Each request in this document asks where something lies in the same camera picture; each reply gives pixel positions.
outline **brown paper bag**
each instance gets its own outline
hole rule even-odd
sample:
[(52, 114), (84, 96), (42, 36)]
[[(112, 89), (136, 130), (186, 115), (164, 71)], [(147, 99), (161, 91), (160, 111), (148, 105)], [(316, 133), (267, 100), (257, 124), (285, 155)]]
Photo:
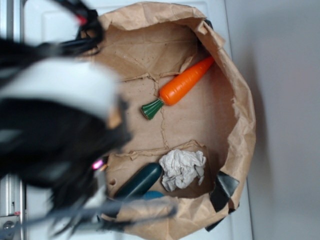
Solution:
[[(203, 150), (208, 158), (199, 191), (194, 183), (167, 193), (178, 213), (157, 222), (126, 227), (145, 239), (175, 240), (218, 222), (239, 206), (256, 141), (256, 119), (247, 83), (223, 49), (224, 40), (196, 8), (140, 2), (99, 17), (105, 39), (92, 61), (116, 69), (133, 139), (124, 154), (111, 154), (107, 169), (112, 196), (144, 164), (157, 162), (170, 149)], [(215, 64), (177, 104), (164, 106), (152, 120), (141, 105), (156, 99), (159, 88), (190, 64), (212, 55)], [(149, 209), (121, 210), (117, 221), (148, 215)]]

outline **black cable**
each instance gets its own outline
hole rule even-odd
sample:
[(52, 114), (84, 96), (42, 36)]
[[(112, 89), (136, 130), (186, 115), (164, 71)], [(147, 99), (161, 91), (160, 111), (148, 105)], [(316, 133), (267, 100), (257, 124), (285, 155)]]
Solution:
[(80, 21), (79, 32), (90, 31), (91, 36), (59, 44), (43, 43), (29, 46), (0, 38), (0, 88), (23, 69), (50, 57), (76, 57), (97, 47), (104, 39), (98, 13), (89, 10), (80, 0), (53, 0), (71, 11)]
[[(35, 219), (30, 219), (27, 222), (24, 222), (22, 224), (16, 225), (13, 228), (9, 228), (9, 229), (4, 229), (4, 230), (0, 230), (0, 239), (4, 239), (5, 236), (14, 234), (14, 232), (16, 232), (17, 230), (20, 229), (26, 229), (29, 228), (31, 226), (34, 226), (36, 224), (40, 224), (43, 223), (45, 221), (48, 221), (49, 219), (63, 219), (63, 218), (77, 218), (77, 217), (82, 217), (82, 218), (86, 218), (86, 217), (92, 217), (98, 214), (108, 214), (108, 213), (112, 213), (114, 211), (114, 209), (119, 209), (121, 207), (125, 207), (125, 206), (129, 206), (130, 201), (132, 200), (137, 200), (136, 198), (134, 199), (127, 199), (126, 198), (126, 202), (122, 202), (122, 201), (108, 201), (104, 204), (102, 204), (99, 207), (95, 207), (95, 208), (78, 208), (78, 209), (73, 209), (73, 208), (66, 208), (66, 209), (59, 209), (59, 210), (55, 210), (52, 211), (50, 213), (48, 213), (46, 216), (43, 217), (39, 217), (39, 218), (35, 218)], [(141, 201), (138, 202), (136, 201), (134, 203), (134, 205), (136, 207), (141, 206), (142, 208), (146, 207), (146, 201)], [(152, 200), (152, 202), (149, 202), (149, 205), (154, 206), (155, 208), (161, 208), (161, 207), (167, 207), (168, 209), (168, 214), (164, 214), (164, 215), (160, 215), (160, 216), (156, 216), (156, 217), (146, 217), (146, 218), (142, 218), (139, 220), (135, 220), (135, 221), (131, 221), (131, 220), (127, 220), (127, 221), (117, 221), (117, 222), (112, 222), (112, 221), (106, 221), (106, 222), (101, 222), (100, 226), (104, 229), (108, 228), (115, 228), (116, 226), (121, 226), (126, 227), (126, 226), (130, 226), (133, 224), (145, 224), (145, 223), (149, 223), (150, 221), (159, 221), (159, 220), (163, 220), (169, 217), (174, 216), (177, 213), (178, 210), (178, 206), (175, 202), (169, 201), (169, 200), (164, 200), (164, 199), (154, 199)]]

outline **white surface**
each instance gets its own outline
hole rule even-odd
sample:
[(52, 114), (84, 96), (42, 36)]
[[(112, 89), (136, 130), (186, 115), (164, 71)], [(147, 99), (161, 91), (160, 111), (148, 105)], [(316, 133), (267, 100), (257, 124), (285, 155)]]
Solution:
[(115, 105), (116, 82), (119, 79), (116, 72), (102, 65), (49, 58), (28, 67), (1, 88), (0, 100), (48, 100), (83, 110), (105, 121)]
[[(112, 11), (125, 5), (133, 4), (132, 0), (118, 0), (116, 3), (110, 3), (107, 0), (86, 0), (91, 8), (97, 9), (99, 14)], [(162, 0), (159, 2), (169, 2), (190, 5), (197, 7), (202, 11), (208, 19), (211, 20), (213, 28), (222, 37), (225, 38), (225, 49), (231, 56), (228, 23), (226, 17), (226, 8), (224, 0)], [(77, 23), (72, 15), (64, 12), (56, 4), (48, 0), (28, 0), (24, 9), (24, 39), (27, 43), (39, 44), (46, 41), (67, 41), (75, 38), (77, 33)], [(44, 191), (27, 190), (27, 209), (28, 216), (32, 218), (37, 214), (48, 210), (46, 201), (48, 193)], [(30, 240), (46, 240), (48, 239), (48, 224), (43, 224), (40, 227), (35, 227), (29, 231)], [(72, 240), (140, 240), (141, 238), (127, 235), (118, 232), (107, 231), (105, 234), (88, 233), (75, 235)], [(248, 199), (247, 185), (243, 189), (240, 200), (240, 208), (227, 216), (214, 230), (207, 232), (201, 229), (185, 238), (184, 240), (199, 240), (199, 239), (215, 239), (215, 240), (251, 240), (251, 219)]]
[(320, 1), (226, 0), (232, 56), (248, 81), (257, 145), (253, 237), (320, 237)]

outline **black plastic part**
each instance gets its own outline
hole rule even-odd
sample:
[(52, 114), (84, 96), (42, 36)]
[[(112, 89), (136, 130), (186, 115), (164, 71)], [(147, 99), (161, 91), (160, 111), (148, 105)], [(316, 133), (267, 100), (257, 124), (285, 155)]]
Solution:
[(222, 218), (220, 221), (215, 222), (214, 224), (211, 224), (211, 225), (205, 227), (205, 230), (210, 232), (212, 229), (214, 229), (216, 226), (218, 226), (218, 224), (221, 223), (223, 219), (224, 218)]
[(205, 19), (204, 21), (206, 22), (206, 24), (208, 24), (210, 26), (210, 28), (214, 29), (214, 27), (212, 26), (212, 23), (209, 19)]
[(78, 18), (86, 19), (80, 26), (81, 31), (90, 31), (92, 37), (55, 43), (42, 43), (39, 46), (17, 43), (10, 39), (0, 38), (0, 88), (6, 85), (20, 71), (45, 58), (57, 56), (75, 57), (89, 50), (96, 49), (90, 55), (97, 54), (97, 44), (104, 39), (105, 31), (98, 20), (96, 10), (89, 10), (80, 0), (54, 0), (67, 8)]
[(116, 221), (108, 221), (102, 220), (102, 229), (107, 229), (108, 231), (115, 231), (123, 233), (125, 231), (125, 227), (132, 225), (134, 222), (125, 221), (125, 222), (116, 222)]
[(115, 194), (114, 198), (141, 198), (160, 178), (162, 168), (158, 163), (149, 163), (139, 170)]
[[(87, 13), (88, 13), (88, 22), (92, 22), (92, 21), (94, 21), (95, 19), (98, 18), (98, 12), (95, 9), (90, 9), (90, 10), (87, 11)], [(83, 30), (83, 28), (82, 28), (82, 26), (80, 26), (79, 29), (78, 29), (78, 33), (77, 33), (77, 35), (75, 37), (76, 40), (82, 39), (82, 37), (81, 37), (81, 31), (82, 30)]]
[[(229, 214), (233, 213), (234, 211), (235, 211), (235, 209), (230, 208), (230, 209), (229, 209)], [(210, 232), (212, 229), (214, 229), (216, 226), (218, 226), (218, 224), (221, 223), (223, 219), (225, 219), (225, 217), (222, 218), (220, 221), (217, 221), (217, 222), (215, 222), (214, 224), (211, 224), (211, 225), (205, 227), (205, 230), (207, 230), (208, 232)]]
[(103, 120), (51, 101), (3, 99), (0, 115), (0, 130), (12, 130), (10, 141), (0, 141), (0, 176), (51, 188), (52, 210), (84, 203), (95, 185), (92, 164), (130, 139), (125, 118), (107, 129)]
[[(215, 179), (215, 188), (210, 194), (211, 203), (216, 212), (222, 210), (229, 202), (231, 196), (235, 193), (239, 185), (239, 181), (232, 176), (219, 171)], [(234, 212), (234, 209), (229, 209), (229, 214)], [(208, 232), (214, 229), (223, 219), (205, 228)]]
[[(112, 202), (115, 202), (115, 201), (108, 198), (106, 200), (106, 202), (107, 203), (112, 203)], [(118, 213), (120, 212), (120, 209), (121, 209), (121, 205), (119, 205), (118, 207), (114, 207), (113, 209), (110, 209), (108, 212), (104, 212), (104, 214), (107, 215), (108, 217), (116, 218)]]

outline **toy carrot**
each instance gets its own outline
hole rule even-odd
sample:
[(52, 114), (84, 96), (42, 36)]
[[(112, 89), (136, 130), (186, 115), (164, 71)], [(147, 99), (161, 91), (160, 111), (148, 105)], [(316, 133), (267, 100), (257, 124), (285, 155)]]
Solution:
[(151, 120), (163, 105), (171, 106), (179, 102), (203, 77), (214, 61), (212, 56), (207, 57), (169, 81), (160, 89), (157, 100), (141, 107), (144, 116)]

